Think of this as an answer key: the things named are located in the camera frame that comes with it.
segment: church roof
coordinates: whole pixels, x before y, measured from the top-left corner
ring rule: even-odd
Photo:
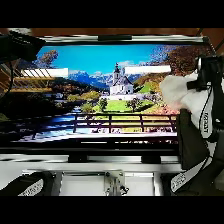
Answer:
[[[128,84],[133,85],[133,84],[131,83],[131,81],[127,78],[127,76],[122,76],[122,77],[120,77],[120,78],[117,80],[117,82],[115,82],[115,83],[113,84],[113,86],[116,86],[116,85],[128,85]]]

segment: mountain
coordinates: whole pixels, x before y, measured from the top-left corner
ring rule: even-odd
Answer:
[[[131,74],[127,75],[127,77],[133,83],[141,77],[141,74]],[[102,72],[95,72],[89,75],[86,71],[73,70],[69,71],[68,79],[108,89],[113,83],[113,73],[103,74]]]

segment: logo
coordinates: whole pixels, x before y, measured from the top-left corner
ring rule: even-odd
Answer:
[[[208,113],[204,114],[204,132],[208,133]]]
[[[172,184],[171,184],[172,191],[175,192],[179,187],[181,187],[183,183],[185,182],[185,180],[186,180],[186,177],[183,173],[177,176],[176,180],[174,181],[172,180]]]

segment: metal bracket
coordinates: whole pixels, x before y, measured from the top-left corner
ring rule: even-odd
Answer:
[[[106,196],[122,196],[128,193],[125,187],[125,174],[122,170],[105,172],[104,191]]]

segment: house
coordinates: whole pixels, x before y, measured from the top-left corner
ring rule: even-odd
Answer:
[[[126,75],[122,74],[116,63],[115,70],[113,73],[113,84],[110,87],[110,95],[127,95],[133,94],[133,84],[127,78]]]

